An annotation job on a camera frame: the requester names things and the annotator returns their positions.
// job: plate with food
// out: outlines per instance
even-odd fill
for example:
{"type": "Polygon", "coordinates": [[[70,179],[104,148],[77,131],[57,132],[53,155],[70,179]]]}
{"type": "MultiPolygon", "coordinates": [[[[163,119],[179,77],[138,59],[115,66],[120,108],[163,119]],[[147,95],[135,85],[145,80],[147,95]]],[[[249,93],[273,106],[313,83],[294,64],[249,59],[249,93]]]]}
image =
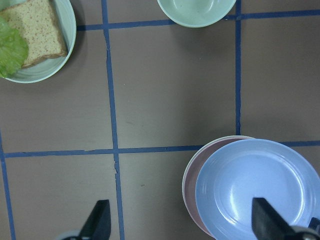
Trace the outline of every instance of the plate with food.
{"type": "Polygon", "coordinates": [[[77,35],[69,0],[5,0],[0,5],[0,77],[36,83],[68,61],[77,35]]]}

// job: lettuce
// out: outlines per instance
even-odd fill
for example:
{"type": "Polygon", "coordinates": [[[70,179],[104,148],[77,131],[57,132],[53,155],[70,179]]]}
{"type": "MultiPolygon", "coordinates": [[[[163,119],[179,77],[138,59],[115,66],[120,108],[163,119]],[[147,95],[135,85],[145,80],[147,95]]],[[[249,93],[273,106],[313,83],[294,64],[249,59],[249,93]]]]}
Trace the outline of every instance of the lettuce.
{"type": "Polygon", "coordinates": [[[0,17],[0,77],[6,78],[22,67],[28,56],[27,42],[17,29],[0,17]]]}

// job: dishware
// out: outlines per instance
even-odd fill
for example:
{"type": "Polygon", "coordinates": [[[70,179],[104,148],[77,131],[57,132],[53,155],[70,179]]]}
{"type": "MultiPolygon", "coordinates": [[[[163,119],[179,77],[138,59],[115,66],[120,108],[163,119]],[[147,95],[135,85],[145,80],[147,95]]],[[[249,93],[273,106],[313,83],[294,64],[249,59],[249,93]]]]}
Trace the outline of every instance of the dishware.
{"type": "Polygon", "coordinates": [[[249,136],[225,136],[218,139],[215,139],[205,146],[200,148],[191,158],[188,165],[185,168],[183,178],[182,178],[182,196],[186,209],[188,210],[193,221],[198,225],[200,229],[202,229],[205,233],[210,235],[207,228],[203,224],[196,205],[196,196],[195,196],[195,188],[196,181],[199,174],[199,171],[208,157],[214,153],[219,148],[233,143],[235,141],[243,140],[243,139],[251,139],[249,136]]]}
{"type": "Polygon", "coordinates": [[[221,20],[236,0],[157,0],[162,11],[184,27],[201,28],[221,20]]]}
{"type": "MultiPolygon", "coordinates": [[[[9,6],[23,3],[26,0],[9,0],[9,6]]],[[[18,70],[5,79],[16,83],[36,83],[45,80],[58,72],[68,61],[76,41],[77,25],[75,13],[69,0],[53,0],[62,35],[68,50],[67,56],[47,59],[35,66],[18,70]]]]}
{"type": "Polygon", "coordinates": [[[320,179],[293,149],[265,139],[232,142],[202,166],[196,206],[217,240],[255,240],[253,198],[265,198],[290,226],[307,227],[320,216],[320,179]]]}

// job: bread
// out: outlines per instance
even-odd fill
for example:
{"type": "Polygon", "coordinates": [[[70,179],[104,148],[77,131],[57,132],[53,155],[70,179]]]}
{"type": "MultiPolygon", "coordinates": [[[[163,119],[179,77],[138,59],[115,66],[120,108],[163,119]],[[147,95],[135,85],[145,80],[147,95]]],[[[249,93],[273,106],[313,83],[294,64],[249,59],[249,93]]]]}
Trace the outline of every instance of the bread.
{"type": "Polygon", "coordinates": [[[23,68],[68,54],[51,0],[27,0],[5,8],[0,16],[11,28],[18,29],[28,44],[29,53],[23,68]]]}

